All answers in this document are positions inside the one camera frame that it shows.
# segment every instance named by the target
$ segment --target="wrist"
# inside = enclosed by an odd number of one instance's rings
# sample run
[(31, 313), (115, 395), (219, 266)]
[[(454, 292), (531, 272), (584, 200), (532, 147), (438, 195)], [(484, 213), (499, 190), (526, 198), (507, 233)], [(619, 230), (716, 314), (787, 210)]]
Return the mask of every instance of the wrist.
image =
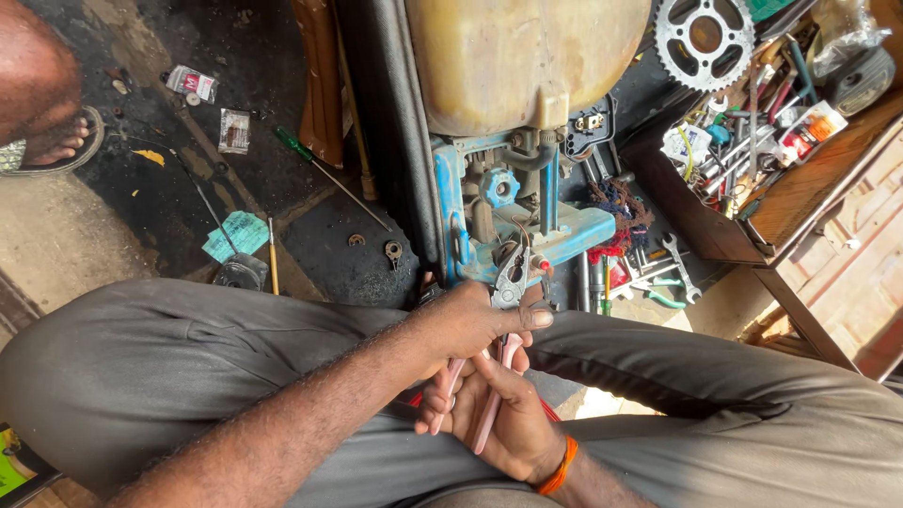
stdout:
[(564, 461), (566, 451), (567, 439), (556, 432), (554, 440), (549, 444), (546, 453), (540, 457), (539, 463), (527, 477), (526, 482), (533, 487), (538, 487), (548, 481)]

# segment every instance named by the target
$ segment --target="fuel tank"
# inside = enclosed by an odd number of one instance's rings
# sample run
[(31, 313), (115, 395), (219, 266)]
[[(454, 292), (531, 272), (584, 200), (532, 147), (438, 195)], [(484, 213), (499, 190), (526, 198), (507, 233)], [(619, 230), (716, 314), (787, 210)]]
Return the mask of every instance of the fuel tank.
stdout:
[(633, 59), (648, 0), (407, 0), (430, 132), (554, 129)]

